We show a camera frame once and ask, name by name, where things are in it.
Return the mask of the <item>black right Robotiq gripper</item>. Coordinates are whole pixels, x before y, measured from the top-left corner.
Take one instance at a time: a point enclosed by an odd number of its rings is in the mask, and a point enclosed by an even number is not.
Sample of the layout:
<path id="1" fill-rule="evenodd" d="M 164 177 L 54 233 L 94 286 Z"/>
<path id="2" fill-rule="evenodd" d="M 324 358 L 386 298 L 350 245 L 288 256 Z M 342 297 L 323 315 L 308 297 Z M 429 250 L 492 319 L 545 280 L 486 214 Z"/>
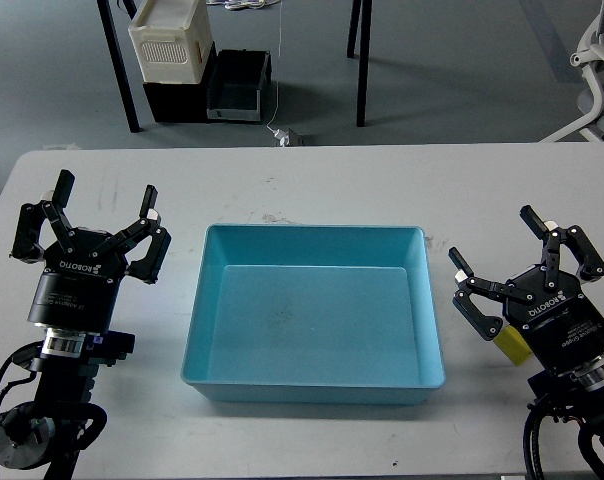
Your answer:
<path id="1" fill-rule="evenodd" d="M 543 243 L 541 265 L 545 271 L 534 266 L 508 281 L 514 286 L 489 281 L 477 277 L 458 249 L 451 247 L 448 257 L 457 268 L 452 302 L 486 341 L 497 337 L 503 319 L 483 314 L 472 296 L 503 304 L 506 320 L 544 369 L 562 376 L 604 354 L 604 317 L 583 294 L 580 284 L 602 278 L 604 260 L 580 226 L 563 228 L 554 221 L 543 221 L 530 205 L 523 206 L 519 215 Z M 560 272 L 562 245 L 578 262 L 578 278 Z"/>

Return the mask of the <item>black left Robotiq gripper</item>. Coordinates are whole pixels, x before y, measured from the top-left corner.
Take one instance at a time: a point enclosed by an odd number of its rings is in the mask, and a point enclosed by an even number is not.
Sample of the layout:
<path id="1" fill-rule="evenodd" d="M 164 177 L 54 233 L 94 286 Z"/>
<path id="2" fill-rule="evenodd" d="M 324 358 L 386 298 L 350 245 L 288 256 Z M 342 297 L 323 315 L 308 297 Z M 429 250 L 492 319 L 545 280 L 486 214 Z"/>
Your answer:
<path id="1" fill-rule="evenodd" d="M 66 218 L 66 208 L 75 182 L 61 170 L 55 188 L 37 204 L 20 208 L 10 256 L 32 264 L 45 261 L 28 321 L 47 327 L 104 334 L 108 331 L 120 283 L 131 276 L 146 284 L 158 280 L 171 235 L 160 225 L 154 209 L 158 191 L 146 187 L 139 218 L 114 235 L 77 227 Z M 44 220 L 58 242 L 45 252 L 39 243 Z M 129 262 L 126 254 L 150 238 L 146 254 Z"/>

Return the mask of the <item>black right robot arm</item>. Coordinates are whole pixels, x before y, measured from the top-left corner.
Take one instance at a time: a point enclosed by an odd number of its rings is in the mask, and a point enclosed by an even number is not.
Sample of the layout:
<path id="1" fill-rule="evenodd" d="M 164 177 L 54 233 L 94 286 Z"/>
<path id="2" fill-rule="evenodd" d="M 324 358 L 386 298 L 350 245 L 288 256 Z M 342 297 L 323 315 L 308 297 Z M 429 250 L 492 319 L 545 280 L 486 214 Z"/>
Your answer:
<path id="1" fill-rule="evenodd" d="M 604 276 L 604 261 L 585 234 L 542 220 L 525 205 L 520 216 L 542 242 L 541 259 L 503 283 L 482 279 L 456 248 L 452 302 L 476 332 L 513 363 L 535 356 L 543 369 L 529 378 L 535 395 L 523 430 L 526 476 L 544 476 L 542 421 L 578 424 L 579 451 L 604 479 L 604 317 L 582 291 Z"/>

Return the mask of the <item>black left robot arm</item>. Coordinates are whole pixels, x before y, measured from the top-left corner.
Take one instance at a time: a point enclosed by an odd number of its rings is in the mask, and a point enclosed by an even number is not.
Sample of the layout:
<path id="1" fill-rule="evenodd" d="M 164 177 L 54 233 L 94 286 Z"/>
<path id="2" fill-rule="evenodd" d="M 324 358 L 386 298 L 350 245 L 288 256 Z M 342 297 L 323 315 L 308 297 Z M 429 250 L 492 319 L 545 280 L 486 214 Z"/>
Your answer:
<path id="1" fill-rule="evenodd" d="M 107 424 L 92 403 L 100 366 L 134 349 L 132 334 L 110 328 L 121 281 L 157 281 L 171 236 L 155 209 L 157 189 L 145 189 L 139 217 L 117 233 L 72 226 L 64 209 L 74 175 L 22 205 L 11 257 L 44 265 L 28 320 L 44 338 L 14 351 L 0 368 L 0 469 L 47 468 L 47 479 L 69 479 L 79 454 Z"/>

